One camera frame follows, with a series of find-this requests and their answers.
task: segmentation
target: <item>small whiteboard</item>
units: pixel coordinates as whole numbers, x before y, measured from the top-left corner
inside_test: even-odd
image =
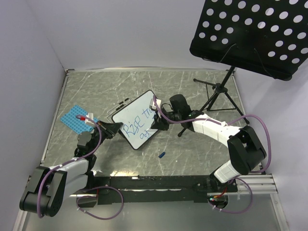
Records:
[[[120,130],[134,150],[139,149],[157,132],[157,129],[146,131],[154,122],[155,112],[149,108],[153,96],[154,93],[148,90],[122,110],[112,115],[111,119],[114,122],[124,124]]]

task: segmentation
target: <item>white wall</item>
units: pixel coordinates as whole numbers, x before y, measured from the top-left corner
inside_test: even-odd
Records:
[[[1,1],[0,22],[0,229],[9,231],[42,157],[64,70],[24,0]]]
[[[205,0],[27,0],[65,69],[212,68],[189,48]]]
[[[272,173],[292,231],[307,230],[308,61],[287,82],[238,69],[236,82],[246,113],[260,116],[272,142]],[[259,136],[265,135],[251,119]]]

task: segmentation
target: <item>music stand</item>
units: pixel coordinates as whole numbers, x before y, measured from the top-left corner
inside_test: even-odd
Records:
[[[308,58],[307,11],[308,2],[298,0],[206,0],[190,52],[231,68],[221,84],[194,79],[215,89],[201,111],[225,93],[243,115],[224,87],[235,67],[290,80]]]

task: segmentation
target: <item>gray marble surface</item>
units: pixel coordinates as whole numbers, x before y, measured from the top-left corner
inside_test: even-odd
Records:
[[[149,70],[100,71],[68,73],[68,81],[57,114],[45,166],[61,164],[73,157],[77,147],[77,134],[64,125],[60,118],[75,105],[105,121],[107,111],[124,98],[135,99],[152,90],[163,102],[175,94],[183,94],[192,109],[200,109],[207,101],[205,84],[193,82],[197,78],[209,82],[221,82],[225,71],[206,70]],[[241,106],[233,82],[226,85],[228,93]],[[225,95],[220,95],[213,109],[232,107]],[[220,121],[231,121],[240,115],[237,111],[206,112]],[[160,131],[139,150],[133,150],[120,135],[105,140],[96,152],[93,168],[104,176],[171,176],[208,175],[228,161],[228,149],[221,143],[202,134],[186,131],[181,138],[177,134],[180,125],[171,125],[168,131]],[[158,158],[163,151],[166,155]]]

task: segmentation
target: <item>blue mat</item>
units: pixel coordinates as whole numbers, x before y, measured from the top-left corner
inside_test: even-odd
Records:
[[[87,111],[75,105],[67,114],[62,116],[60,120],[67,125],[70,129],[72,129],[77,134],[80,134],[84,131],[92,131],[94,128],[86,125],[85,121],[81,121],[76,118],[77,115],[87,115]]]

